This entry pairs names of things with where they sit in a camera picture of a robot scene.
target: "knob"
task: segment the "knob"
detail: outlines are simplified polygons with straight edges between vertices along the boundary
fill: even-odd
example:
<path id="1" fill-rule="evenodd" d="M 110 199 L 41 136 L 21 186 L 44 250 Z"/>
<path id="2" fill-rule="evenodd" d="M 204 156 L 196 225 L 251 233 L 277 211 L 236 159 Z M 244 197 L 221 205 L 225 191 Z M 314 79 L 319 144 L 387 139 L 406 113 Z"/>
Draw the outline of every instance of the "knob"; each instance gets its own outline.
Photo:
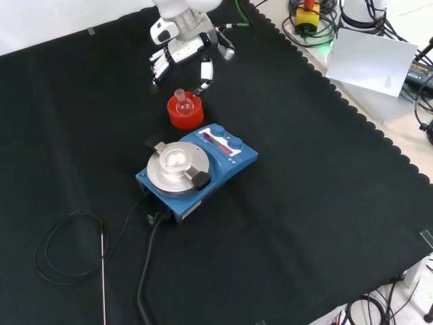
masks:
<path id="1" fill-rule="evenodd" d="M 220 125 L 213 125 L 210 127 L 210 132 L 216 137 L 223 137 L 225 134 L 225 130 Z"/>
<path id="2" fill-rule="evenodd" d="M 240 149 L 242 148 L 242 140 L 238 137 L 231 137 L 227 142 L 230 148 Z"/>

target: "black knob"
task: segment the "black knob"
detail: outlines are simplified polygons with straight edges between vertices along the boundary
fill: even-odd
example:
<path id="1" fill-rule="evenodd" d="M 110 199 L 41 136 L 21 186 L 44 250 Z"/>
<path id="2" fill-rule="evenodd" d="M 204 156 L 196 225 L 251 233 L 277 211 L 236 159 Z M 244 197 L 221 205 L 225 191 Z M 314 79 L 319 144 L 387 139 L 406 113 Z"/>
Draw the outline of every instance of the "black knob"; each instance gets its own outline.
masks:
<path id="1" fill-rule="evenodd" d="M 191 179 L 194 188 L 197 191 L 203 190 L 207 185 L 210 184 L 211 178 L 210 174 L 204 171 L 200 171 L 196 176 Z"/>

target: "black cable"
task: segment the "black cable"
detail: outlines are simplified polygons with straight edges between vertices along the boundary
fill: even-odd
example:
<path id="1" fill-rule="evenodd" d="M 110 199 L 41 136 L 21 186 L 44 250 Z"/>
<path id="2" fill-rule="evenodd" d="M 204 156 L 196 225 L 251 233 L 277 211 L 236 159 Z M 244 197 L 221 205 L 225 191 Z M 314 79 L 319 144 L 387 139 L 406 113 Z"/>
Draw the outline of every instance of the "black cable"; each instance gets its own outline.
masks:
<path id="1" fill-rule="evenodd" d="M 346 314 L 347 314 L 347 319 L 348 319 L 348 321 L 349 321 L 350 324 L 356 325 L 355 322 L 352 319 L 351 309 L 352 309 L 352 305 L 354 303 L 356 303 L 357 301 L 360 301 L 360 300 L 366 300 L 368 304 L 372 303 L 373 305 L 375 305 L 376 308 L 379 310 L 379 313 L 380 313 L 380 325 L 385 324 L 386 314 L 384 312 L 384 309 L 382 308 L 381 303 L 377 299 L 374 299 L 374 298 L 370 297 L 369 294 L 368 295 L 363 295 L 358 300 L 353 301 L 352 303 L 348 304 L 348 307 L 346 308 Z"/>
<path id="2" fill-rule="evenodd" d="M 60 286 L 70 286 L 74 284 L 79 284 L 81 282 L 84 282 L 85 280 L 88 280 L 91 276 L 97 272 L 101 267 L 102 259 L 104 258 L 104 263 L 107 263 L 108 259 L 112 256 L 112 253 L 118 246 L 120 239 L 123 237 L 125 230 L 127 229 L 128 220 L 129 217 L 132 215 L 132 212 L 134 211 L 135 207 L 139 204 L 141 201 L 138 200 L 133 207 L 129 210 L 127 216 L 125 217 L 123 228 L 120 232 L 119 237 L 117 238 L 116 242 L 114 243 L 113 247 L 109 250 L 109 241 L 110 237 L 106 229 L 106 225 L 102 218 L 98 217 L 96 214 L 88 212 L 88 211 L 75 211 L 67 216 L 61 218 L 60 220 L 53 223 L 51 226 L 48 227 L 47 230 L 43 233 L 43 235 L 38 239 L 35 250 L 33 251 L 33 264 L 35 266 L 35 269 L 44 280 L 48 281 L 51 284 L 56 284 Z M 65 272 L 53 265 L 49 258 L 49 245 L 51 244 L 51 241 L 55 234 L 64 227 L 68 222 L 74 221 L 78 218 L 89 218 L 91 220 L 96 221 L 99 224 L 99 228 L 101 230 L 102 235 L 105 238 L 105 246 L 104 246 L 104 253 L 102 254 L 102 257 L 99 259 L 97 264 L 92 267 L 91 269 L 88 269 L 87 271 L 74 274 L 70 272 Z M 45 258 L 45 264 L 50 267 L 51 274 L 48 274 L 47 272 L 43 271 L 43 267 L 38 262 L 38 251 L 39 247 L 42 245 L 42 243 L 45 241 L 45 248 L 44 248 L 44 258 Z"/>
<path id="3" fill-rule="evenodd" d="M 269 0 L 263 0 L 263 1 L 261 1 L 260 3 L 257 3 L 257 4 L 254 6 L 254 8 L 257 9 L 257 7 L 258 7 L 259 5 L 262 5 L 263 3 L 268 2 L 268 1 L 269 1 Z"/>
<path id="4" fill-rule="evenodd" d="M 379 18 L 375 18 L 375 16 L 373 16 L 373 21 L 372 22 L 360 22 L 358 20 L 354 20 L 350 17 L 348 17 L 343 10 L 343 4 L 342 4 L 342 0 L 339 0 L 338 2 L 339 6 L 340 6 L 340 19 L 342 21 L 344 21 L 347 25 L 351 26 L 351 27 L 355 27 L 358 28 L 360 30 L 370 30 L 369 33 L 372 34 L 377 34 L 383 33 L 383 29 L 384 29 L 384 25 L 385 25 L 385 21 L 386 21 L 386 11 L 384 11 L 383 16 L 379 17 Z"/>
<path id="5" fill-rule="evenodd" d="M 417 95 L 415 97 L 415 101 L 413 102 L 413 111 L 414 111 L 415 117 L 416 117 L 416 119 L 417 119 L 417 121 L 418 121 L 418 123 L 420 125 L 419 129 L 422 130 L 422 131 L 427 131 L 429 133 L 433 132 L 433 130 L 431 130 L 427 124 L 421 122 L 421 120 L 418 117 L 417 107 L 418 107 L 419 97 L 421 96 L 421 93 L 422 93 L 424 87 L 432 79 L 433 79 L 433 74 L 430 77 L 428 77 L 426 79 L 426 81 L 423 82 L 423 84 L 421 85 L 421 87 L 418 89 Z"/>
<path id="6" fill-rule="evenodd" d="M 379 290 L 376 290 L 376 292 L 385 300 L 385 302 L 386 302 L 385 308 L 387 308 L 387 306 L 388 306 L 388 300 L 387 300 L 387 298 Z M 394 312 L 393 312 L 391 306 L 390 306 L 390 311 L 391 311 L 391 315 L 394 315 Z M 397 325 L 397 322 L 396 322 L 395 318 L 393 318 L 392 321 L 394 322 L 394 325 Z"/>
<path id="7" fill-rule="evenodd" d="M 389 20 L 385 21 L 385 25 L 386 25 L 385 30 L 387 30 L 390 34 L 394 35 L 399 41 L 408 43 L 408 41 L 406 39 L 402 38 L 400 35 L 397 34 L 397 32 L 395 31 L 394 27 L 392 27 Z M 428 56 L 421 57 L 419 54 L 415 54 L 415 57 L 418 60 L 421 60 L 422 62 L 427 64 L 428 66 L 433 66 L 433 61 Z"/>
<path id="8" fill-rule="evenodd" d="M 139 283 L 138 289 L 137 289 L 137 306 L 138 306 L 138 310 L 139 310 L 141 319 L 144 321 L 145 325 L 152 325 L 152 323 L 150 322 L 150 318 L 149 318 L 149 316 L 146 313 L 145 306 L 141 302 L 141 293 L 143 291 L 143 285 L 144 285 L 144 280 L 145 280 L 145 276 L 146 276 L 147 267 L 149 266 L 150 252 L 152 250 L 152 242 L 154 241 L 154 236 L 155 236 L 156 230 L 158 229 L 158 226 L 163 221 L 167 220 L 169 217 L 170 217 L 169 214 L 163 214 L 163 215 L 161 215 L 158 218 L 158 220 L 156 221 L 156 223 L 154 225 L 154 228 L 152 229 L 152 233 L 150 234 L 150 239 L 149 239 L 149 248 L 147 249 L 146 260 L 145 260 L 145 263 L 144 263 L 143 272 L 141 273 L 140 283 Z"/>
<path id="9" fill-rule="evenodd" d="M 370 325 L 373 325 L 373 321 L 371 320 L 371 312 L 370 312 L 370 292 L 367 293 L 367 308 L 368 308 L 368 317 L 370 319 Z"/>
<path id="10" fill-rule="evenodd" d="M 392 318 L 394 318 L 395 315 L 398 314 L 398 313 L 400 312 L 400 310 L 402 310 L 404 307 L 406 307 L 406 305 L 410 302 L 410 300 L 412 299 L 413 294 L 415 293 L 415 290 L 417 290 L 418 284 L 419 284 L 419 280 L 418 280 L 417 285 L 415 286 L 415 288 L 413 288 L 412 293 L 411 293 L 411 295 L 409 296 L 409 299 L 407 299 L 406 303 L 405 303 L 403 306 L 401 306 L 399 310 L 397 310 L 397 311 L 395 312 L 395 314 L 392 316 Z"/>
<path id="11" fill-rule="evenodd" d="M 392 295 L 394 294 L 394 289 L 395 289 L 395 285 L 397 283 L 397 280 L 394 281 L 394 283 L 392 284 L 391 290 L 390 290 L 390 294 L 388 295 L 388 306 L 386 308 L 386 324 L 390 323 L 390 310 L 391 310 L 391 301 L 392 301 Z"/>
<path id="12" fill-rule="evenodd" d="M 404 87 L 402 87 L 402 89 L 401 90 L 403 90 L 412 100 L 409 100 L 409 99 L 407 99 L 405 96 L 401 96 L 401 97 L 403 97 L 403 98 L 405 98 L 407 101 L 409 101 L 409 102 L 411 102 L 412 104 L 413 104 L 413 101 L 415 100 L 415 98 L 407 91 L 407 89 L 405 89 Z M 423 98 L 423 97 L 421 97 L 421 99 L 429 106 L 429 107 L 427 107 L 427 106 L 425 106 L 425 105 L 423 105 L 423 104 L 421 104 L 421 103 L 418 103 L 418 105 L 419 106 L 421 106 L 424 110 L 426 110 L 426 111 L 428 111 L 428 112 L 433 112 L 433 108 L 430 108 L 431 107 L 431 105 L 429 104 L 429 103 L 427 103 L 427 101 Z"/>
<path id="13" fill-rule="evenodd" d="M 302 30 L 302 29 L 298 28 L 295 25 L 295 22 L 293 21 L 293 17 L 296 15 L 296 10 L 301 5 L 303 5 L 303 4 L 304 4 L 303 2 L 300 2 L 300 3 L 294 4 L 293 6 L 289 6 L 289 8 L 290 8 L 290 10 L 289 10 L 289 16 L 283 21 L 283 23 L 281 25 L 281 27 L 282 27 L 282 29 L 284 31 L 284 34 L 286 34 L 286 37 L 291 42 L 293 42 L 294 44 L 297 44 L 297 45 L 302 46 L 302 47 L 319 47 L 319 46 L 322 46 L 322 45 L 330 44 L 334 40 L 334 34 L 336 33 L 337 28 L 338 28 L 338 26 L 336 24 L 337 11 L 335 9 L 331 8 L 328 5 L 322 4 L 327 9 L 327 11 L 329 12 L 329 15 L 331 16 L 331 18 L 329 19 L 325 14 L 322 14 L 321 12 L 317 12 L 317 11 L 315 11 L 313 9 L 303 8 L 304 11 L 306 11 L 306 12 L 313 12 L 313 13 L 319 15 L 319 17 L 322 20 L 324 20 L 324 21 L 327 22 L 326 26 L 323 29 L 321 29 L 320 31 L 309 32 L 307 30 Z M 326 40 L 324 42 L 313 43 L 313 44 L 301 43 L 299 40 L 295 39 L 290 33 L 288 33 L 287 30 L 284 28 L 284 24 L 288 20 L 291 22 L 291 24 L 294 27 L 295 31 L 298 31 L 298 32 L 302 33 L 301 35 L 302 35 L 302 38 L 304 38 L 304 39 L 306 39 L 307 37 L 317 38 L 317 39 L 318 38 L 326 38 L 326 37 L 328 37 L 328 40 Z"/>

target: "red container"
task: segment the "red container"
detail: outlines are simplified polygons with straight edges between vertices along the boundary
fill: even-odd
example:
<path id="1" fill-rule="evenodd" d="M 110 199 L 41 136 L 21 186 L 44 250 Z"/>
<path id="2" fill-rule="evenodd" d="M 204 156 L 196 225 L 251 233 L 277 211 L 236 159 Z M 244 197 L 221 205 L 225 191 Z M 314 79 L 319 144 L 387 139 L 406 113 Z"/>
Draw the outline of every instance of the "red container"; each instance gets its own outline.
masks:
<path id="1" fill-rule="evenodd" d="M 173 96 L 170 98 L 167 104 L 168 115 L 170 115 L 171 124 L 173 124 L 176 128 L 181 130 L 195 129 L 203 121 L 204 117 L 202 100 L 200 97 L 194 96 L 190 91 L 186 91 L 185 95 L 193 102 L 193 110 L 189 114 L 180 114 L 177 112 L 177 98 L 176 96 Z"/>

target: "white paper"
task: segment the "white paper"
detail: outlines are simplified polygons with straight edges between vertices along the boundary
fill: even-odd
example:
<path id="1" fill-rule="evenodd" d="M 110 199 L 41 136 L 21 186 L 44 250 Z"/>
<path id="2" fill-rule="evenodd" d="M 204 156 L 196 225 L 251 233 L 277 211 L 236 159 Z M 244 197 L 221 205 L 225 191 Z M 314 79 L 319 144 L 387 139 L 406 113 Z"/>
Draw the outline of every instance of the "white paper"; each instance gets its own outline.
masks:
<path id="1" fill-rule="evenodd" d="M 341 28 L 326 77 L 397 97 L 418 46 Z"/>

